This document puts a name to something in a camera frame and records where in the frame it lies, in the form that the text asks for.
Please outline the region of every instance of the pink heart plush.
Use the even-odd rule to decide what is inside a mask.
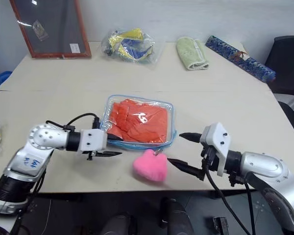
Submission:
[[[137,174],[152,180],[164,181],[167,176],[167,156],[163,153],[154,154],[152,149],[147,149],[141,157],[133,162]]]

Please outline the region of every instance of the orange cloth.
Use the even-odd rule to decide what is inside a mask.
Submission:
[[[129,142],[164,143],[167,139],[168,112],[165,108],[126,99],[114,103],[107,133]]]

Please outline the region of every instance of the green towel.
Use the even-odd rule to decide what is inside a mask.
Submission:
[[[201,42],[189,37],[177,40],[176,48],[183,64],[188,70],[206,70],[209,62],[206,60]]]

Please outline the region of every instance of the blue patterned box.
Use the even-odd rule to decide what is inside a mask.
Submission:
[[[206,46],[263,82],[271,82],[275,79],[275,71],[215,36],[210,36]]]

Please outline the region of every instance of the brown wooden frame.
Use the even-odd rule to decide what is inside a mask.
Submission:
[[[10,3],[11,3],[13,11],[15,13],[16,19],[18,21],[21,21],[21,17],[20,17],[19,12],[18,12],[18,10],[16,8],[14,0],[10,0]],[[33,58],[77,58],[77,57],[88,57],[88,58],[90,58],[90,57],[92,57],[92,53],[90,51],[90,47],[89,47],[87,37],[86,37],[86,33],[85,33],[85,28],[84,28],[82,14],[81,14],[81,11],[80,11],[80,6],[79,6],[78,0],[74,0],[74,4],[75,4],[76,14],[77,14],[77,18],[78,18],[78,24],[79,24],[79,27],[81,29],[81,34],[82,34],[82,38],[83,38],[83,42],[84,42],[84,45],[85,45],[86,52],[84,52],[84,53],[60,53],[60,52],[35,53],[32,46],[31,46],[31,44],[30,44],[29,38],[28,38],[28,36],[26,34],[25,26],[19,23],[18,25],[19,25],[19,27],[21,29],[21,32],[22,32],[23,37],[25,39],[28,50],[29,50],[29,52],[30,52],[30,54],[31,54],[31,56]]]

